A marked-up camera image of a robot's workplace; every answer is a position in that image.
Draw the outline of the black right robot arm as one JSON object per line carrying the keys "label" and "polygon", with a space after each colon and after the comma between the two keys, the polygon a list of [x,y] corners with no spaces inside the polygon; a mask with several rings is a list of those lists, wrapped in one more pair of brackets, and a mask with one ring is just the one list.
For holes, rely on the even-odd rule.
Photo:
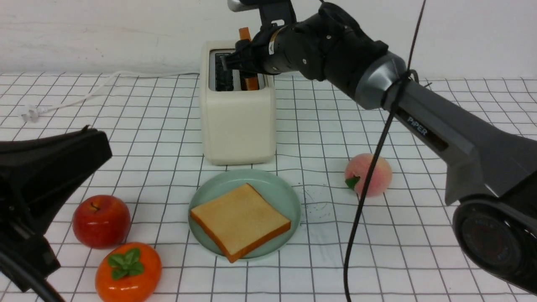
{"label": "black right robot arm", "polygon": [[447,164],[445,203],[459,201],[453,231],[478,267],[536,294],[537,144],[506,133],[419,84],[410,62],[374,41],[336,4],[298,22],[289,0],[229,0],[234,12],[259,10],[261,28],[236,42],[222,59],[226,70],[248,75],[298,71],[327,80],[364,109],[385,109],[388,119],[365,178],[344,260],[348,265],[374,166],[396,118]]}

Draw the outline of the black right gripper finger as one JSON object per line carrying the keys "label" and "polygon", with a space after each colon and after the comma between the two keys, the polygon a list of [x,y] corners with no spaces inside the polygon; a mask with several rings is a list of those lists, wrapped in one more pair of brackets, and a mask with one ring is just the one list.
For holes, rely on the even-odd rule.
{"label": "black right gripper finger", "polygon": [[223,70],[225,71],[233,71],[235,68],[233,67],[233,56],[232,54],[223,54],[220,58],[220,62],[222,65]]}

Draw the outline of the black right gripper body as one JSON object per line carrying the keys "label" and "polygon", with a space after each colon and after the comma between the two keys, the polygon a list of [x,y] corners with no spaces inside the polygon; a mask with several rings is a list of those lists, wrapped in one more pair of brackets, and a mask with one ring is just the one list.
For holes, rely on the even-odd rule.
{"label": "black right gripper body", "polygon": [[261,29],[253,38],[250,37],[248,27],[239,28],[240,39],[235,43],[234,53],[229,55],[229,70],[244,71],[248,74],[280,74],[269,48],[274,44],[273,36],[277,35],[281,28],[271,26]]}

